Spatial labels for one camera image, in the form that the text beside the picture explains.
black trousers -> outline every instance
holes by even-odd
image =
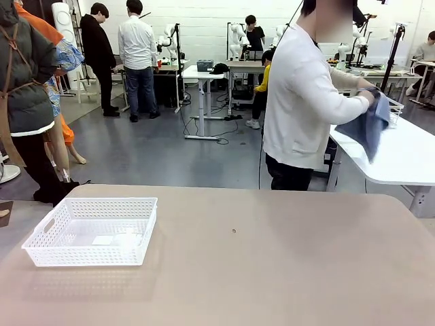
[[[418,73],[420,76],[423,77],[424,75],[424,71],[426,70],[426,66],[420,65],[420,66],[416,66],[415,67],[415,72]],[[427,85],[430,81],[430,76],[431,74],[434,72],[433,69],[429,68],[428,69],[428,73],[426,74],[426,78],[424,79],[424,86]],[[415,90],[420,89],[420,85],[421,85],[421,79],[419,79],[419,81],[417,83],[414,84],[413,88]]]
[[[258,92],[254,98],[252,105],[252,119],[260,119],[261,111],[265,110],[267,106],[267,92]]]
[[[310,186],[313,169],[296,168],[278,163],[276,159],[266,154],[266,164],[269,174],[273,178],[272,190],[289,190],[305,192]]]
[[[111,104],[111,68],[108,66],[93,66],[92,71],[98,78],[101,87],[101,107],[104,111],[110,110]]]
[[[57,205],[67,193],[47,157],[43,135],[12,137],[12,141],[27,165],[27,173],[38,183],[50,202]]]

hand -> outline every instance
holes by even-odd
[[[362,96],[362,97],[367,98],[369,106],[371,106],[375,102],[375,97],[373,96],[372,93],[370,93],[367,90],[363,90],[363,91],[359,92],[358,96]]]
[[[66,74],[67,74],[67,72],[62,70],[61,68],[57,68],[56,71],[54,72],[54,75],[56,77],[65,76]]]
[[[357,85],[358,89],[361,89],[361,88],[370,88],[370,87],[376,87],[376,86],[373,85],[372,83],[369,83],[364,78],[360,78],[360,80],[358,80],[358,85]]]

white shirt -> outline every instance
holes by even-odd
[[[157,66],[157,45],[152,27],[139,19],[130,19],[120,25],[118,31],[120,57],[129,69],[142,70]]]
[[[346,98],[336,89],[357,84],[358,77],[330,67],[304,29],[291,26],[272,60],[264,151],[282,164],[320,168],[330,125],[350,122],[367,111],[366,98]]]

green jacket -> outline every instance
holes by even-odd
[[[17,91],[14,88],[36,80],[43,84],[56,70],[56,48],[26,20],[19,18],[13,0],[0,0],[0,25],[12,38],[18,24],[16,43],[32,71],[17,51],[12,52],[12,74],[8,88],[7,112],[13,137],[40,134],[54,121],[50,99],[42,85],[30,85]],[[9,41],[0,32],[0,91],[6,82],[9,63]]]

gray box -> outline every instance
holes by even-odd
[[[198,68],[199,73],[210,73],[214,67],[213,60],[198,60],[196,62],[196,67]]]

